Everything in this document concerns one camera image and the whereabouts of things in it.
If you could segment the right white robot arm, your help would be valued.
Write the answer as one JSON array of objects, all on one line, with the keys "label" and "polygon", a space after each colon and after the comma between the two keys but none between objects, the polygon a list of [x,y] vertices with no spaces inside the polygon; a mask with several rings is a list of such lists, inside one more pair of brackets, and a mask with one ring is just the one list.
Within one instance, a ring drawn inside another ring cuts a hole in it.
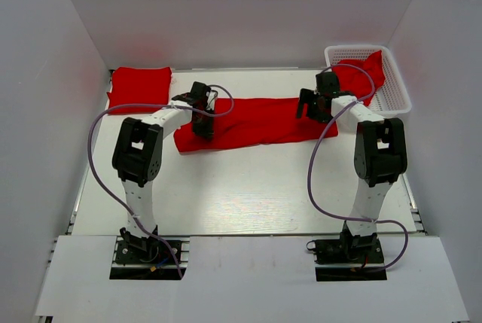
[{"label": "right white robot arm", "polygon": [[[397,117],[385,118],[365,105],[365,100],[376,92],[374,80],[363,69],[357,67],[355,70],[367,78],[367,94],[358,98],[353,92],[342,90],[334,69],[326,68],[316,75],[314,90],[300,91],[296,112],[297,118],[305,114],[325,125],[309,161],[308,195],[313,206],[322,214],[343,221],[343,233],[348,238],[341,241],[340,252],[351,262],[359,261],[366,255],[368,246],[364,239],[375,237],[386,195],[407,170],[403,122]],[[313,201],[312,174],[316,153],[336,122],[355,131],[353,163],[358,187],[352,211],[347,217],[327,212]]]}]

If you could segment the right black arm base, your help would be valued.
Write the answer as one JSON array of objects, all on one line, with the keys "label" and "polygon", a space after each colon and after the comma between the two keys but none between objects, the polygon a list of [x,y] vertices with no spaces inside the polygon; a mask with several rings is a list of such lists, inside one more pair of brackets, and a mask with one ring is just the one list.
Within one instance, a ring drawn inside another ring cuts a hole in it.
[{"label": "right black arm base", "polygon": [[313,254],[317,282],[386,281],[383,250],[377,240],[372,248],[350,253],[339,239],[312,239],[306,249]]}]

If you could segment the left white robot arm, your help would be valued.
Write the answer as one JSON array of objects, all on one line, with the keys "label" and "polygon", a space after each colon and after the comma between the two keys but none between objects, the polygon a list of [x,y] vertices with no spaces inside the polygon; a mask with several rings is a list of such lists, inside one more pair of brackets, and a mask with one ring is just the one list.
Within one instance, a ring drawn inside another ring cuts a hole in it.
[{"label": "left white robot arm", "polygon": [[195,136],[211,140],[216,99],[212,87],[194,82],[189,92],[173,97],[168,107],[142,119],[128,117],[121,124],[112,165],[124,187],[130,212],[120,234],[138,238],[133,253],[141,261],[153,261],[159,253],[159,243],[150,236],[157,234],[152,191],[161,168],[163,140],[185,125]]}]

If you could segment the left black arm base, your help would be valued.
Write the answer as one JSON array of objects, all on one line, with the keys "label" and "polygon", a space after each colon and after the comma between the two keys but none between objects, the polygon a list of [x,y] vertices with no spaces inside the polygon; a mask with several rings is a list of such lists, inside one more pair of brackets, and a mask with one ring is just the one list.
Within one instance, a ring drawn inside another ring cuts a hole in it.
[{"label": "left black arm base", "polygon": [[120,236],[114,246],[110,280],[178,281],[175,260],[161,242],[154,242],[149,252],[128,245]]}]

